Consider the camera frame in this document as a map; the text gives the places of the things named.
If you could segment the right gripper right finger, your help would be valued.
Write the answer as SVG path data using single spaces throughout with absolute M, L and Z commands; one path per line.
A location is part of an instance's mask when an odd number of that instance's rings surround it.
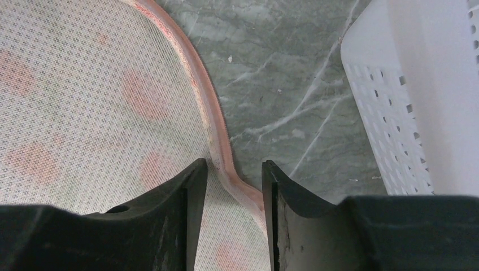
M 478 199 L 349 196 L 335 205 L 262 164 L 271 269 L 477 270 Z

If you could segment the white perforated plastic basket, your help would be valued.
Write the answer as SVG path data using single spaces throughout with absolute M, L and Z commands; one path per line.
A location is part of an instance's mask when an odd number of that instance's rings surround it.
M 478 195 L 478 2 L 372 1 L 341 60 L 390 195 Z

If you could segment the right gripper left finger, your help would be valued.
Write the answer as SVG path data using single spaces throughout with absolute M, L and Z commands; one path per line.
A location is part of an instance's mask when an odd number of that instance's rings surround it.
M 2 270 L 193 270 L 208 166 L 197 159 L 105 213 L 1 207 Z

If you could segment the floral pink mesh laundry bag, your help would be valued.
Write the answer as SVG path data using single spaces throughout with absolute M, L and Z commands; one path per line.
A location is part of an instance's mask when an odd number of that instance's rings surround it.
M 210 77 L 154 1 L 1 2 L 1 203 L 104 212 L 204 158 L 195 270 L 269 270 Z

